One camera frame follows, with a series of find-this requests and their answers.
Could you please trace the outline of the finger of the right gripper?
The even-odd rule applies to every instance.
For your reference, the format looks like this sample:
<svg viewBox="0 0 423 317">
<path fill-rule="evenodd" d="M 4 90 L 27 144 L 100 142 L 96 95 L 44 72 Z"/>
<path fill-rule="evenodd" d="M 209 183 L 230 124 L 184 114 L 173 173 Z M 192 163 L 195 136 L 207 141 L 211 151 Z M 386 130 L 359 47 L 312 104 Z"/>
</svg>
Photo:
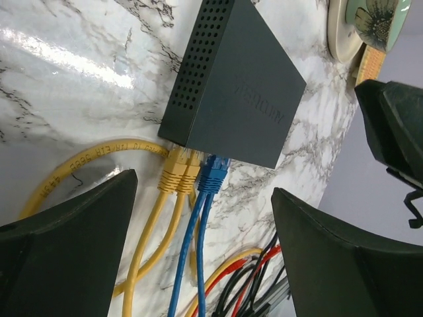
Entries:
<svg viewBox="0 0 423 317">
<path fill-rule="evenodd" d="M 414 215 L 409 227 L 421 228 L 422 214 L 412 202 L 422 197 L 422 89 L 368 79 L 354 91 L 371 153 L 388 174 L 414 189 L 404 204 Z"/>
</svg>

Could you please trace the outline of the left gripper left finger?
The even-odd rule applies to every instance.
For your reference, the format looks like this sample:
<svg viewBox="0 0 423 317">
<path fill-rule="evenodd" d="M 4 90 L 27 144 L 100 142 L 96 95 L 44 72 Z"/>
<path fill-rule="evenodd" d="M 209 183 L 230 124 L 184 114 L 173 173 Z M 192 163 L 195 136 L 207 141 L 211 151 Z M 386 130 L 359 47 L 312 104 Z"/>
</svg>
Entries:
<svg viewBox="0 0 423 317">
<path fill-rule="evenodd" d="M 106 316 L 135 201 L 125 170 L 1 227 L 2 316 Z"/>
</svg>

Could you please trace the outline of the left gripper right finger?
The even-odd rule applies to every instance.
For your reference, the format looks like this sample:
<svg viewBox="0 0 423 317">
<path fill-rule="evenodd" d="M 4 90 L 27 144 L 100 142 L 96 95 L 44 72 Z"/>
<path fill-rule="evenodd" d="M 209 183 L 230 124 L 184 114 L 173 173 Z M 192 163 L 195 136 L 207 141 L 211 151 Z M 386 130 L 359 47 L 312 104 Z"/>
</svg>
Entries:
<svg viewBox="0 0 423 317">
<path fill-rule="evenodd" d="M 422 247 L 328 215 L 283 188 L 271 197 L 297 316 L 421 316 Z"/>
</svg>

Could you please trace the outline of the black network switch box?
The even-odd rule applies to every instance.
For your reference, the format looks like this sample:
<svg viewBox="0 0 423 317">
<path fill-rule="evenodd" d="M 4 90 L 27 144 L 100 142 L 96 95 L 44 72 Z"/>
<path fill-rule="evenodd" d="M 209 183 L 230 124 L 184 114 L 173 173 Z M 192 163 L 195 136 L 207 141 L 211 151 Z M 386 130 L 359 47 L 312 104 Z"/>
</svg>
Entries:
<svg viewBox="0 0 423 317">
<path fill-rule="evenodd" d="M 250 1 L 203 1 L 158 135 L 275 168 L 305 87 Z"/>
</svg>

